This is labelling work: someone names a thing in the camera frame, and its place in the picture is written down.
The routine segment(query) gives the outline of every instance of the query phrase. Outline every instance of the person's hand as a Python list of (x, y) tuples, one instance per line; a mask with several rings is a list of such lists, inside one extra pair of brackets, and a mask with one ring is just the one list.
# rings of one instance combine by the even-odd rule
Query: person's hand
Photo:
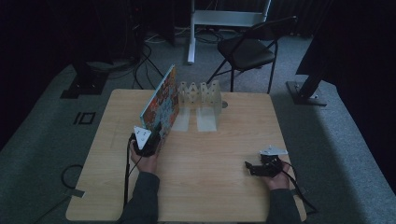
[(129, 149), (131, 150), (131, 160), (134, 162), (134, 164), (137, 163), (136, 167), (140, 172), (147, 172), (155, 175), (157, 171), (158, 154), (155, 153), (150, 157), (141, 157), (137, 155), (136, 152), (134, 151), (134, 142), (135, 140), (132, 140), (129, 147)]
[[(288, 172), (290, 165), (283, 162), (283, 171)], [(272, 189), (288, 189), (289, 188), (289, 177), (280, 172), (274, 177), (262, 176), (262, 181), (268, 186), (270, 190)]]

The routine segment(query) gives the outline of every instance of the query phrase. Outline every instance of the gray carpet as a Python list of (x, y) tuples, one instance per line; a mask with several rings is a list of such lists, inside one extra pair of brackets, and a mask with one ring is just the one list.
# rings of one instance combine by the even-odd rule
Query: gray carpet
[[(305, 197), (319, 210), (306, 223), (396, 223), (395, 195), (335, 87), (320, 83), (318, 89), (328, 103), (325, 107), (295, 105), (290, 98), (285, 83), (306, 79), (294, 74), (309, 43), (310, 39), (300, 37), (281, 39), (270, 93), (298, 183), (308, 190)], [(215, 45), (198, 42), (195, 64), (188, 65), (185, 37), (177, 38), (174, 46), (148, 44), (152, 48), (150, 59), (163, 73), (171, 64), (176, 65), (178, 81), (206, 81), (222, 60)], [(144, 70), (144, 66), (139, 70), (139, 82), (150, 89)], [(234, 91), (266, 92), (269, 71), (267, 65), (237, 76)], [(84, 163), (111, 92), (131, 89), (134, 82), (130, 72), (113, 73), (101, 95), (60, 99), (74, 76), (74, 69), (68, 66), (52, 80), (0, 153), (1, 224), (34, 223), (65, 198), (63, 169)], [(149, 64), (148, 76), (154, 85), (161, 79)], [(229, 78), (219, 77), (223, 91), (229, 90)], [(92, 124), (75, 123), (78, 113), (92, 112)], [(79, 172), (78, 168), (69, 170), (67, 183), (75, 185)], [(68, 199), (60, 203), (38, 223), (69, 223), (65, 218), (68, 203)]]

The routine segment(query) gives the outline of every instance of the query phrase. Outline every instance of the small white object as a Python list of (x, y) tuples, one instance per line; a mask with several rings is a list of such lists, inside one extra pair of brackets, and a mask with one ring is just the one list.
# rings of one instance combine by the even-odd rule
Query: small white object
[(139, 147), (140, 150), (142, 150), (145, 144), (147, 143), (147, 141), (149, 140), (151, 131), (134, 126), (134, 134), (136, 135), (137, 146)]
[(267, 149), (261, 150), (260, 154), (265, 156), (288, 155), (288, 151), (286, 149), (269, 146)]

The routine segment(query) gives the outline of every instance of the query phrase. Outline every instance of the person's right hand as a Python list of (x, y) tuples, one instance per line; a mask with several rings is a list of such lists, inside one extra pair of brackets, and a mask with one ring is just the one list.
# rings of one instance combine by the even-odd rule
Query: person's right hand
[[(288, 172), (290, 165), (283, 162), (283, 171)], [(272, 189), (288, 189), (289, 188), (289, 177), (280, 172), (274, 177), (271, 176), (262, 176), (262, 181), (268, 186), (270, 190)]]

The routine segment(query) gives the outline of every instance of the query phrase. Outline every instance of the sleeve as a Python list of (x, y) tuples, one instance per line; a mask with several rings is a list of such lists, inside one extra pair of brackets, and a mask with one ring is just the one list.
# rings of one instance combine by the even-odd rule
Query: sleeve
[(293, 195), (289, 189), (270, 191), (270, 210), (266, 224), (301, 224)]
[(149, 224), (157, 223), (158, 220), (158, 188), (160, 179), (158, 176), (140, 172), (134, 185), (134, 192), (131, 201), (129, 201), (118, 224)]

